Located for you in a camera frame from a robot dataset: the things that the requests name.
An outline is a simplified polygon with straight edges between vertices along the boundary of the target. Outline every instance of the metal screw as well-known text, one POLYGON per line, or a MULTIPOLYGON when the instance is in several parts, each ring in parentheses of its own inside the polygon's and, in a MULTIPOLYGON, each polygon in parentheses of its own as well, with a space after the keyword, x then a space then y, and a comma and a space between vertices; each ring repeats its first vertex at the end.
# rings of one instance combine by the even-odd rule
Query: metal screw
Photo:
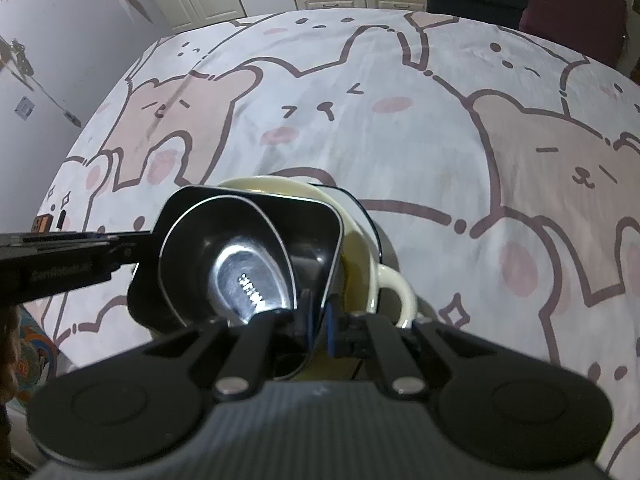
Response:
POLYGON ((249 389, 249 383, 242 377, 223 377, 216 381, 216 390, 223 395, 241 394, 249 389))
POLYGON ((400 395, 413 395, 418 394, 424 390, 424 381, 417 377, 398 377, 391 387, 394 391, 400 395))

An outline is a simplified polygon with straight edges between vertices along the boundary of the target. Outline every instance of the pink cheek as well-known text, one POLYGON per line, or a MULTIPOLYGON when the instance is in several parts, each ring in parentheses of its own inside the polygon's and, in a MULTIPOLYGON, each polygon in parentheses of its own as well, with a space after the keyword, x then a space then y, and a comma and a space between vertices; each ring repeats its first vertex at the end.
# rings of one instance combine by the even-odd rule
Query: pink cheek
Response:
POLYGON ((523 246, 507 242, 500 251, 502 277, 507 288, 517 297, 526 298, 538 287, 536 262, 523 246))
POLYGON ((618 96, 614 93, 614 91, 611 88, 607 88, 606 86, 600 86, 600 91, 603 94, 606 94, 607 96, 611 97, 612 99, 618 98, 618 96))
POLYGON ((628 286, 635 297, 640 298, 640 246, 631 244, 626 251, 628 286))
POLYGON ((86 176, 86 181, 84 186, 87 189, 93 189, 96 184, 98 184, 98 180, 100 179, 100 166, 94 166, 89 171, 89 174, 86 176))
POLYGON ((177 160, 178 152, 176 150, 164 150, 164 152, 157 153, 149 167, 146 181, 152 186, 160 184, 173 171, 177 160))
POLYGON ((371 109, 377 114, 394 114, 396 112, 404 112, 414 104, 409 97, 385 97, 373 103, 371 109))
POLYGON ((280 126, 278 128, 274 128, 273 130, 269 130, 262 134, 260 137, 260 145, 264 146, 265 144, 269 144, 271 146, 275 144, 284 144, 286 142, 292 142, 296 140, 299 136, 300 132, 289 126, 280 126))
POLYGON ((271 34, 280 34, 281 32, 287 32, 288 30, 289 29, 285 27, 270 28, 265 30, 262 34, 264 36, 270 36, 271 34))

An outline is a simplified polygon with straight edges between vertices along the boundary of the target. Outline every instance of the pink chair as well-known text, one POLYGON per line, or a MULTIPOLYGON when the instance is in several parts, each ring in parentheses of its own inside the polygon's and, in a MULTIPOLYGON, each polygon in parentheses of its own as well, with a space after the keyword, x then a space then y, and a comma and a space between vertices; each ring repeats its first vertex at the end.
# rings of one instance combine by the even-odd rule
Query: pink chair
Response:
POLYGON ((520 30, 615 67, 625 19, 624 0, 529 0, 520 30))

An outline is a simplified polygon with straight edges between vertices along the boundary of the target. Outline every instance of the cartoon bear print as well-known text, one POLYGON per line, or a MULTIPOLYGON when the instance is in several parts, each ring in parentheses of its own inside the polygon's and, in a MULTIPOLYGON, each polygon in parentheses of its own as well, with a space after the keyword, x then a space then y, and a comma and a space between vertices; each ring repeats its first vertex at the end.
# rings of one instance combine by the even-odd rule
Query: cartoon bear print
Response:
POLYGON ((476 92, 467 106, 487 153, 491 218, 506 206, 556 231, 571 247, 587 306, 624 293, 620 237, 640 230, 640 139, 604 137, 496 91, 476 92))
MULTIPOLYGON (((38 210, 38 215, 50 214, 51 232, 83 231, 95 197, 104 189, 111 163, 107 156, 96 157, 88 163, 80 156, 70 156, 60 165, 38 210)), ((52 339, 60 312, 63 294, 25 303, 27 312, 52 339)))
POLYGON ((244 28, 225 22, 215 27, 196 28, 170 38, 162 38, 138 58, 123 80, 129 80, 133 86, 138 86, 153 78, 163 81, 186 74, 190 70, 206 72, 202 65, 210 59, 211 49, 244 28))
POLYGON ((469 41, 452 41, 448 28, 429 34, 430 63, 436 79, 442 79, 467 96, 482 88, 512 95, 527 107, 563 113, 560 82, 576 52, 565 59, 545 51, 520 33, 463 20, 456 25, 469 41))
MULTIPOLYGON (((122 232, 151 230, 164 202, 179 186, 184 143, 172 137, 152 152, 137 186, 113 189, 114 173, 95 196, 87 231, 122 232)), ((47 315, 47 329, 56 343, 78 366, 91 364, 150 340, 147 329, 134 322, 127 310, 127 289, 133 265, 122 266, 111 281, 72 290, 57 298, 47 315)))
POLYGON ((640 104, 640 89, 610 67, 592 62, 573 70, 566 94, 572 117, 604 137, 615 139, 620 132, 639 134, 640 116, 634 105, 640 104))
POLYGON ((588 307, 569 248, 548 232, 562 265, 561 295, 549 316, 559 363, 590 378, 609 397, 614 420, 598 464, 612 478, 634 478, 640 453, 640 235, 625 230, 622 236, 626 293, 588 307))
POLYGON ((234 106, 261 80, 257 68, 215 76, 199 72, 130 89, 98 155, 117 153, 113 190, 140 183, 151 154, 168 139, 186 147, 175 183, 204 183, 225 147, 234 106))
POLYGON ((540 311, 548 308, 554 272, 540 237, 503 218, 478 238, 444 213, 394 201, 362 201, 378 225, 383 259, 397 258, 422 313, 507 348, 548 360, 540 311))
POLYGON ((468 222, 487 215, 486 159, 460 101, 402 63, 395 35, 373 44, 359 39, 342 65, 299 77, 279 62, 255 61, 277 91, 243 101, 208 183, 313 167, 359 198, 421 203, 468 222), (367 161, 366 177, 354 160, 367 161))
POLYGON ((429 52, 427 29, 458 20, 426 12, 374 13, 367 9, 287 12, 268 17, 246 33, 230 38, 217 50, 215 65, 207 65, 207 70, 213 71, 213 66, 232 68, 270 60, 287 66, 296 76, 303 76, 345 63, 357 43, 365 43, 370 54, 376 50, 376 43, 388 36, 401 47, 402 62, 423 71, 429 52), (260 40, 247 41, 244 34, 260 40), (321 41, 322 49, 310 56, 308 50, 300 49, 300 41, 321 41))

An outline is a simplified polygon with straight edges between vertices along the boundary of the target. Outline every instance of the carbon fiber texture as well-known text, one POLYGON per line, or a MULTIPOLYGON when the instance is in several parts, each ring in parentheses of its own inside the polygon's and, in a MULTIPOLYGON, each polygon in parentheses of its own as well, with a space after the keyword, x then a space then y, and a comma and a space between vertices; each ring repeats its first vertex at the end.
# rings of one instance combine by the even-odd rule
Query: carbon fiber texture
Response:
POLYGON ((33 480, 596 480, 593 463, 517 472, 453 446, 416 402, 367 381, 267 383, 252 399, 217 406, 174 452, 120 471, 49 462, 33 480))

